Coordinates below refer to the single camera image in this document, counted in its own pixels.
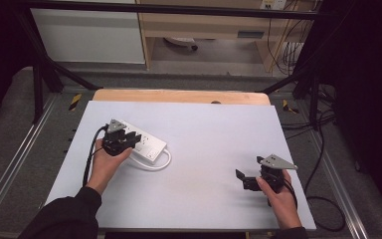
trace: white power strip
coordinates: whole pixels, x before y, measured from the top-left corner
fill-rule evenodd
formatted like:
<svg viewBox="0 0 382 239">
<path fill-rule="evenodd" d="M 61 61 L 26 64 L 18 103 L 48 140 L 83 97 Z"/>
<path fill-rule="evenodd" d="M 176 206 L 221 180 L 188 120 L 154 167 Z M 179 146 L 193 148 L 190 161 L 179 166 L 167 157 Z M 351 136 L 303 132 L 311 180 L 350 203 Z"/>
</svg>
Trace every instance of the white power strip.
<svg viewBox="0 0 382 239">
<path fill-rule="evenodd" d="M 141 134 L 141 141 L 135 144 L 135 149 L 132 150 L 134 155 L 138 155 L 140 158 L 145 159 L 147 162 L 154 164 L 157 157 L 166 147 L 166 142 L 151 135 L 150 133 L 132 125 L 129 122 L 121 121 L 126 127 L 125 133 L 135 131 L 136 135 Z"/>
</svg>

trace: sleeve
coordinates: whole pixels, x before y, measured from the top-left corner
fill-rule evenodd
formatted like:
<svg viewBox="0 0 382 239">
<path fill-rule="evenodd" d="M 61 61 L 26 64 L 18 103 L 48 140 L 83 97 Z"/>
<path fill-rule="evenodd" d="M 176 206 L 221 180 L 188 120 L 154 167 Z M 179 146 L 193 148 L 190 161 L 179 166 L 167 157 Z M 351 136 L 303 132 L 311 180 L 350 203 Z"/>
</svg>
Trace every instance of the sleeve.
<svg viewBox="0 0 382 239">
<path fill-rule="evenodd" d="M 276 233 L 276 239 L 306 239 L 308 235 L 306 234 L 304 227 L 295 227 L 287 230 L 280 230 Z"/>
<path fill-rule="evenodd" d="M 42 208 L 19 238 L 96 239 L 100 206 L 101 196 L 83 187 L 75 197 L 59 198 Z"/>
</svg>

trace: human hand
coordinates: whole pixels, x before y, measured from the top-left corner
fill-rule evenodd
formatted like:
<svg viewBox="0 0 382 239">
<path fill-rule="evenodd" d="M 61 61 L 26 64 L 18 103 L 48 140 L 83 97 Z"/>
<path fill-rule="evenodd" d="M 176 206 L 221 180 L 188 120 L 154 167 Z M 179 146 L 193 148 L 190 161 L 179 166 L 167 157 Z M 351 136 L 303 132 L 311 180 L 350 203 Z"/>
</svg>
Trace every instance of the human hand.
<svg viewBox="0 0 382 239">
<path fill-rule="evenodd" d="M 286 170 L 283 170 L 283 173 L 285 179 L 290 183 L 290 175 Z M 257 177 L 257 183 L 263 193 L 268 197 L 278 219 L 279 227 L 282 230 L 302 226 L 296 211 L 293 196 L 286 187 L 282 187 L 279 193 L 275 193 L 269 184 L 262 178 Z"/>
<path fill-rule="evenodd" d="M 102 195 L 117 168 L 132 153 L 132 148 L 127 148 L 123 153 L 117 156 L 111 156 L 107 154 L 104 149 L 101 149 L 102 139 L 98 139 L 95 142 L 95 148 L 97 152 L 93 158 L 92 175 L 86 187 L 90 187 Z"/>
</svg>

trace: white tabletop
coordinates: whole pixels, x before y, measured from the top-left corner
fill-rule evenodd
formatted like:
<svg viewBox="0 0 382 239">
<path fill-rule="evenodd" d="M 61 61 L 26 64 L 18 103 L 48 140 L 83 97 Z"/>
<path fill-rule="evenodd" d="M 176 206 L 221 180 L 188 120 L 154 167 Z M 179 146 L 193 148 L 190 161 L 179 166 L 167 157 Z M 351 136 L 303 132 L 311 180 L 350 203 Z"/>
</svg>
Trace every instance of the white tabletop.
<svg viewBox="0 0 382 239">
<path fill-rule="evenodd" d="M 278 228 L 262 192 L 244 190 L 235 169 L 260 175 L 256 156 L 292 162 L 275 107 L 178 103 L 89 102 L 50 201 L 82 186 L 96 131 L 125 120 L 167 142 L 171 164 L 144 171 L 128 160 L 115 174 L 97 213 L 100 228 L 136 231 L 253 231 Z M 162 154 L 158 163 L 167 156 Z M 289 171 L 303 226 L 315 224 L 295 171 Z"/>
</svg>

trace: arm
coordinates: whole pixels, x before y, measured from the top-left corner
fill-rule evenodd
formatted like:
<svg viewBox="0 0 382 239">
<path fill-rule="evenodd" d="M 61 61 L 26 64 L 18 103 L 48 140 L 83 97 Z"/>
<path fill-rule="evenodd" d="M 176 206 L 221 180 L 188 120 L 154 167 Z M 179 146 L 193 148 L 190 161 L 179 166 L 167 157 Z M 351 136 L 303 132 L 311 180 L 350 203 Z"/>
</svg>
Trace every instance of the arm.
<svg viewBox="0 0 382 239">
<path fill-rule="evenodd" d="M 88 184 L 75 197 L 59 198 L 36 215 L 21 233 L 27 238 L 94 238 L 97 237 L 97 210 L 101 206 L 101 195 L 117 168 L 131 154 L 128 148 L 118 156 L 110 156 L 101 148 L 101 139 L 95 143 L 98 152 L 93 160 L 92 175 Z"/>
<path fill-rule="evenodd" d="M 290 182 L 290 176 L 286 170 L 284 170 L 284 176 L 285 179 Z M 308 238 L 305 229 L 300 223 L 296 206 L 289 190 L 283 187 L 279 193 L 275 193 L 260 177 L 257 177 L 257 183 L 263 193 L 268 197 L 273 211 L 278 219 L 281 230 L 277 233 L 277 238 Z"/>
</svg>

